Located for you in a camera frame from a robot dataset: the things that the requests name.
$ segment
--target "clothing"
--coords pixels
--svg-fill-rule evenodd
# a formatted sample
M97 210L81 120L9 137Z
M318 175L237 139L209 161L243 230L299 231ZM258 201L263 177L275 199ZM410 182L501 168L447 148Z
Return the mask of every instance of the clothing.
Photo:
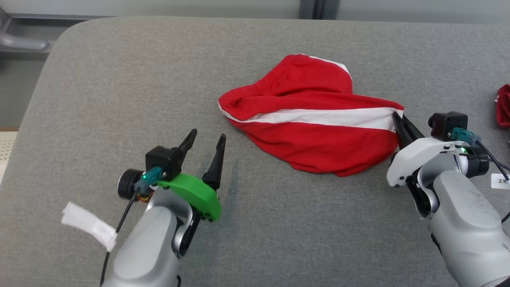
M286 56L218 104L262 150L297 170L338 176L364 171L395 151L392 114L404 109L353 94L345 65L307 55Z
M496 100L496 120L504 128L510 128L510 85L502 86Z

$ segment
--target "black cable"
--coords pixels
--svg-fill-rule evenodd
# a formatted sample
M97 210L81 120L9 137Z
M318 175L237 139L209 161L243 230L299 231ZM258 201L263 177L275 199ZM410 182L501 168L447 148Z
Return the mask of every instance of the black cable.
M509 212L509 213L507 213L507 214L505 215L505 217L503 217L503 219L501 220L501 223L504 223L504 222L505 222L508 218L510 218L510 212Z
M126 209L124 210L124 214L120 218L119 224L117 225L117 229L115 229L115 233L117 233L117 234L119 233L120 228L122 227L122 224L124 223L124 220L126 220L126 216L128 216L129 209L131 209L133 202L136 200L136 195L138 195L137 191L135 191L135 193L129 200L129 203L127 204ZM101 286L105 281L106 266L108 265L109 258L110 258L110 252L106 252L105 262L103 263L103 271L101 272L101 282L99 283L99 286Z
M501 163L501 162L499 162L499 161L498 161L498 163L499 163L499 165L500 165L502 168L504 168L504 169L506 169L507 171L509 171L509 172L510 172L510 168L508 167L508 165L504 165L503 163Z
M492 155L492 153L484 145L482 145L479 140L477 140L475 143L477 145L479 145L480 148L483 149L483 151L486 152L490 158L492 158L492 160L494 161L494 164L496 165L496 167L498 167L499 171L501 172L501 174L503 175L505 180L510 181L510 178L508 178L508 175L506 175L505 170L501 167L501 165L499 164L499 161L497 161L497 159Z

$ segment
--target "label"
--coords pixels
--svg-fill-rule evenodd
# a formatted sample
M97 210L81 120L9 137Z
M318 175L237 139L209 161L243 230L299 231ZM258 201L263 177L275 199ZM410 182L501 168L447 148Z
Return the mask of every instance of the label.
M491 174L491 187L510 189L510 182L508 182L502 174Z
M116 244L117 233L115 228L99 219L90 211L69 202L62 211L62 224L76 227L94 236L109 252Z

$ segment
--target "gray couch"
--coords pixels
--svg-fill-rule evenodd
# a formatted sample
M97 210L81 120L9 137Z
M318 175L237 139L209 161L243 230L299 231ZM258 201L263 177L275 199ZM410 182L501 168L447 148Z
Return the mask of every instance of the gray couch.
M509 47L508 27L493 26L180 17L78 24L48 57L0 187L0 286L98 286L105 249L61 226L61 210L72 201L116 225L126 205L116 192L122 172L142 169L147 151L179 144L192 128L186 173L201 175L218 136L228 139L223 214L199 226L183 286L456 286L408 190L387 186L389 161L345 178L295 171L231 126L217 99L287 54L313 55L345 64L354 92L401 103L423 132L434 112L468 114L470 130L509 163L493 102L509 81ZM510 194L490 189L489 176L473 182L501 215L510 209ZM144 209L135 204L120 242Z

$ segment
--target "elastic waistband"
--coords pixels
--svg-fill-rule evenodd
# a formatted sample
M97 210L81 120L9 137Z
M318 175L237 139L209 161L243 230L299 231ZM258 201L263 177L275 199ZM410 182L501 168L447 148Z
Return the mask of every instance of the elastic waistband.
M269 86L276 78L278 78L282 73L287 71L287 69L291 66L292 62L296 60L298 57L303 55L288 55L283 60L278 63L267 75L265 75L262 79L258 80L252 85L238 87L226 92L219 99L220 105L229 105L232 102L235 102L238 99L251 97L257 95Z

